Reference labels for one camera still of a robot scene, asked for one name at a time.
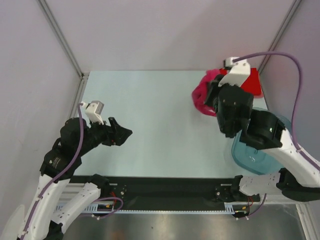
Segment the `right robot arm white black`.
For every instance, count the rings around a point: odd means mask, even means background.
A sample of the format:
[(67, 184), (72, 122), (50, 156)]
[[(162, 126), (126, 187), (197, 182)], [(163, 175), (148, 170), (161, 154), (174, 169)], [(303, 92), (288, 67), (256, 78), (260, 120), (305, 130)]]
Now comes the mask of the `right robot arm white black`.
[(282, 194), (297, 202), (320, 199), (320, 165), (295, 145), (292, 132), (273, 113), (253, 109), (254, 96), (237, 85), (206, 84), (204, 104), (213, 107), (219, 130), (227, 138), (275, 158), (283, 167), (275, 173), (235, 176), (230, 194), (235, 201), (260, 194)]

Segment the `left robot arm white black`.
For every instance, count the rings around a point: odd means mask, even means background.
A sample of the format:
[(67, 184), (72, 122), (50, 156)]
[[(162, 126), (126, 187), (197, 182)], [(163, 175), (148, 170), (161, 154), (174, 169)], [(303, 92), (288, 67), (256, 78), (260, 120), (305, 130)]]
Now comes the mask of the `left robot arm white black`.
[(44, 156), (37, 191), (18, 231), (18, 240), (61, 240), (72, 222), (94, 202), (110, 202), (109, 216), (123, 207), (124, 201), (114, 195), (109, 180), (94, 174), (75, 197), (56, 209), (83, 155), (100, 144), (121, 146), (132, 135), (132, 130), (120, 126), (115, 118), (108, 120), (109, 125), (91, 122), (90, 126), (81, 117), (66, 121), (60, 129), (60, 137)]

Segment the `magenta pink t shirt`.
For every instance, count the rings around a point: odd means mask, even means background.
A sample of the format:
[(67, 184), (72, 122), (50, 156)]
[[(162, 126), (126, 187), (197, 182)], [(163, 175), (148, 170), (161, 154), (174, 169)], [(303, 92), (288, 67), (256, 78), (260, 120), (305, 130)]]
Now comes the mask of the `magenta pink t shirt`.
[(191, 98), (193, 101), (194, 107), (202, 114), (215, 117), (216, 113), (213, 107), (206, 106), (205, 100), (207, 97), (208, 87), (207, 84), (213, 80), (218, 74), (220, 74), (219, 69), (210, 69), (207, 70), (198, 86), (192, 91)]

